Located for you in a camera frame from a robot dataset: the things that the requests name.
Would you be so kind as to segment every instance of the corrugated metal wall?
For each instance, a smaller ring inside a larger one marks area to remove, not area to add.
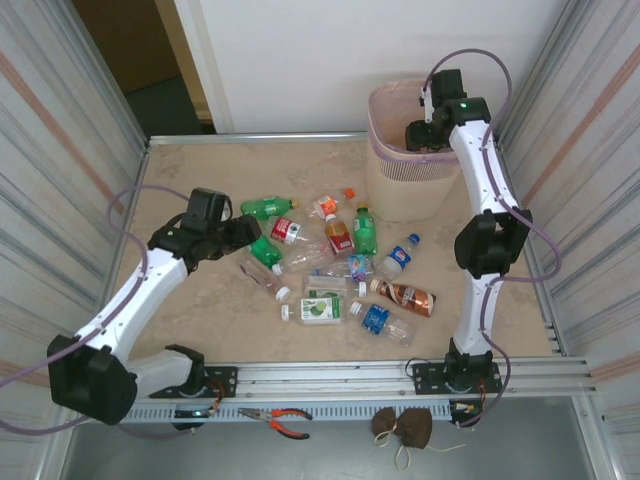
[[[575,3],[502,141],[516,192],[562,251],[547,287],[564,346],[586,356],[640,478],[640,3]],[[533,247],[549,271],[550,249]]]
[[[0,6],[0,375],[36,363],[95,314],[116,251],[108,199],[144,141],[64,1]],[[124,218],[126,203],[117,210]],[[0,417],[48,426],[47,372],[10,385]],[[0,478],[32,478],[41,437],[0,430]]]

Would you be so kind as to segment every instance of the brown bottle label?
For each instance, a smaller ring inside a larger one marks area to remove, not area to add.
[[[436,296],[423,290],[418,290],[407,285],[394,285],[392,283],[381,282],[378,293],[384,295],[392,302],[407,310],[430,317],[433,311],[433,304]]]

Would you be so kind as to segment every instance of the blue bottle label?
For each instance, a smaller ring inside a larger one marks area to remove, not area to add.
[[[364,320],[362,320],[362,326],[371,333],[379,335],[384,324],[387,323],[387,318],[389,318],[390,313],[389,310],[379,305],[371,305],[369,311],[364,316]]]
[[[367,263],[364,255],[358,253],[349,256],[349,271],[351,278],[356,282],[364,282],[367,279]]]
[[[391,258],[393,258],[396,262],[400,264],[402,269],[407,266],[407,263],[411,261],[411,256],[405,252],[402,247],[397,246],[393,249],[393,251],[389,254]]]

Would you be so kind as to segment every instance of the red label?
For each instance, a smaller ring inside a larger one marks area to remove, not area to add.
[[[271,238],[287,245],[293,245],[298,238],[298,232],[300,232],[300,225],[298,223],[280,217],[273,225]]]
[[[329,239],[331,240],[333,253],[336,255],[344,250],[353,248],[353,242],[351,241],[351,235],[349,235],[349,232],[342,235],[332,235]]]

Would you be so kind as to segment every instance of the plastic bottle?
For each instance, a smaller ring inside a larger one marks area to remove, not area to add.
[[[303,227],[284,217],[271,217],[267,220],[263,232],[285,245],[303,245],[318,241],[308,227]]]
[[[411,253],[415,251],[420,243],[420,237],[412,233],[405,240],[400,242],[391,250],[382,263],[376,269],[376,272],[382,275],[386,280],[392,281],[402,273],[402,270],[411,261]]]
[[[353,236],[356,241],[356,251],[367,255],[378,253],[378,241],[376,240],[376,224],[369,213],[366,203],[358,204],[358,213],[353,219]]]
[[[371,281],[371,291],[387,297],[396,305],[410,312],[429,318],[436,303],[436,296],[406,285],[395,285],[377,278]]]
[[[273,265],[271,270],[276,275],[309,272],[329,265],[334,259],[331,245],[324,240],[292,250],[281,262]]]
[[[347,300],[340,297],[303,298],[291,305],[283,305],[282,320],[298,320],[303,325],[337,325],[347,318]]]
[[[367,309],[361,303],[353,302],[349,311],[371,333],[386,337],[402,347],[407,348],[411,345],[415,337],[415,325],[392,315],[389,310],[380,305],[370,305]]]
[[[307,207],[307,217],[320,217],[324,220],[327,215],[335,214],[339,208],[344,209],[345,205],[355,196],[356,192],[353,188],[325,193],[316,198],[310,207]]]
[[[338,220],[334,214],[327,215],[325,221],[327,222],[327,226],[324,231],[327,234],[327,238],[331,243],[331,249],[336,258],[346,258],[356,253],[353,240],[344,222]]]
[[[353,283],[342,277],[306,275],[302,278],[302,294],[307,298],[367,296],[365,282]]]
[[[375,273],[373,258],[369,255],[356,253],[348,258],[338,260],[324,268],[313,270],[313,275],[326,275],[329,277],[347,277],[356,282],[364,282],[367,277]]]
[[[286,199],[281,197],[266,197],[260,200],[249,200],[240,205],[240,210],[244,214],[250,214],[258,220],[267,220],[274,215],[284,215],[289,210],[298,208],[296,199]]]
[[[238,267],[242,273],[253,279],[277,301],[284,302],[291,295],[289,287],[286,287],[273,272],[251,255],[240,257]]]
[[[282,252],[264,235],[260,235],[258,240],[249,245],[249,251],[267,268],[282,260]]]

